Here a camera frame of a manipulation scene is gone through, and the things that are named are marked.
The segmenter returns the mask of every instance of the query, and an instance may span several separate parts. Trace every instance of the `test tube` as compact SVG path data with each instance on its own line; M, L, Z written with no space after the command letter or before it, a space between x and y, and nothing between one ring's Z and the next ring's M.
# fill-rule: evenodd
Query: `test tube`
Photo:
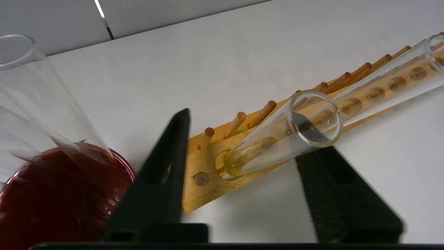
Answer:
M444 36L435 35L333 99L301 91L259 125L223 161L232 179L333 145L343 126L444 85Z
M31 37L0 37L0 91L54 141L92 183L114 200L123 197L130 184L121 174L121 165L116 163L114 154ZM119 183L124 188L116 189Z

